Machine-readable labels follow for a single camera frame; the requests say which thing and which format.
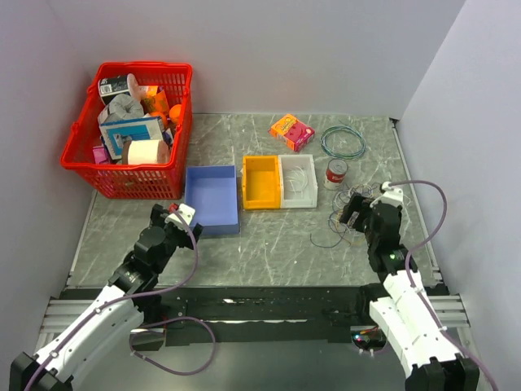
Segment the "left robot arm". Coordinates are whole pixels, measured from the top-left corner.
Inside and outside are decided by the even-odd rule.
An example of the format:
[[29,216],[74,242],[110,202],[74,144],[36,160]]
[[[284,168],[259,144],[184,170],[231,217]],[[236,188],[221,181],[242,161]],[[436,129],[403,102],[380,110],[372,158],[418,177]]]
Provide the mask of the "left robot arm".
[[73,390],[120,339],[156,325],[160,296],[153,290],[175,250],[195,247],[203,227],[194,217],[186,204],[155,204],[149,226],[87,309],[48,345],[11,363],[9,388]]

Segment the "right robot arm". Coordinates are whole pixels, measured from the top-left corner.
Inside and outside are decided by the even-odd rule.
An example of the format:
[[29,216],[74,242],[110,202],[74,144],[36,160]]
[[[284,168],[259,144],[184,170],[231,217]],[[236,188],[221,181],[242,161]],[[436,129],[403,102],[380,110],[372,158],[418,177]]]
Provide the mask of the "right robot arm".
[[444,335],[422,277],[401,242],[403,195],[386,191],[371,199],[354,194],[340,222],[362,233],[371,269],[383,293],[356,303],[357,318],[377,323],[399,358],[407,390],[475,390],[479,368]]

